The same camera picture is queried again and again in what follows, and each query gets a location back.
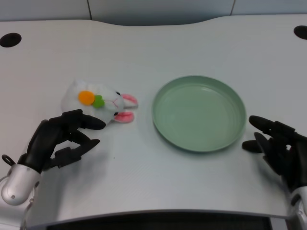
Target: robotic hand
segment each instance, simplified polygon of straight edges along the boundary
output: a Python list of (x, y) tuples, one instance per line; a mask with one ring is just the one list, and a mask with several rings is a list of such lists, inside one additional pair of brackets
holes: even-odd
[(256, 132), (256, 140), (243, 142), (242, 148), (253, 153), (263, 152), (272, 170), (284, 178), (291, 192), (289, 223), (293, 229), (307, 230), (307, 138), (278, 121), (250, 116), (249, 122), (271, 138), (267, 140)]
[[(35, 131), (27, 148), (17, 164), (7, 155), (2, 159), (11, 166), (8, 175), (0, 179), (0, 230), (16, 230), (25, 227), (25, 215), (31, 207), (35, 189), (41, 180), (41, 172), (52, 167), (64, 167), (81, 160), (81, 156), (100, 141), (89, 139), (78, 128), (103, 129), (106, 124), (82, 110), (65, 112), (60, 117), (43, 120)], [(66, 140), (80, 144), (75, 149), (54, 148)]]

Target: stuffed bunny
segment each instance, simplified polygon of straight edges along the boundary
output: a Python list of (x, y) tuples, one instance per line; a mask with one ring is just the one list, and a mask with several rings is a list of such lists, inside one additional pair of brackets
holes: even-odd
[(61, 102), (63, 112), (82, 109), (84, 114), (96, 117), (105, 124), (111, 120), (122, 123), (133, 121), (133, 112), (124, 112), (124, 109), (137, 106), (138, 101), (132, 95), (120, 94), (103, 84), (83, 80), (75, 80)]

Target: white table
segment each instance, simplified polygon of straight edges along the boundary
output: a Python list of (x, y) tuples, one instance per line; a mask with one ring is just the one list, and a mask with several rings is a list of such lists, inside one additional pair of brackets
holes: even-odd
[[(307, 41), (293, 29), (307, 15), (230, 16), (174, 26), (125, 27), (93, 21), (0, 23), (0, 146), (14, 160), (41, 120), (61, 114), (75, 78), (101, 81), (139, 99), (136, 119), (85, 130), (101, 143), (77, 163), (43, 175), (29, 225), (156, 209), (196, 209), (285, 217), (281, 181), (241, 149), (190, 154), (154, 129), (151, 102), (166, 82), (205, 75), (231, 86), (247, 114), (278, 120), (307, 134)], [(0, 173), (9, 166), (0, 161)]]

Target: bunny ear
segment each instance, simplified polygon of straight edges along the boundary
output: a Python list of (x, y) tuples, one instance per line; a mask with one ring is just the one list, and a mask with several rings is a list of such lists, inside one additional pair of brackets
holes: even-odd
[(121, 112), (114, 117), (114, 120), (121, 123), (129, 123), (134, 120), (133, 112)]
[(125, 108), (132, 108), (138, 106), (138, 100), (130, 94), (122, 94), (122, 98), (124, 99)]

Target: black grommet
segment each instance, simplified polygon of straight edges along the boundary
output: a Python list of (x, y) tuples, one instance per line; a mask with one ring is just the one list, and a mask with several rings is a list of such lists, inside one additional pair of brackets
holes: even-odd
[(9, 48), (18, 45), (21, 41), (21, 35), (17, 33), (6, 34), (0, 38), (0, 46)]
[(296, 28), (294, 28), (294, 33), (299, 38), (307, 40), (307, 26), (305, 25), (299, 25)]

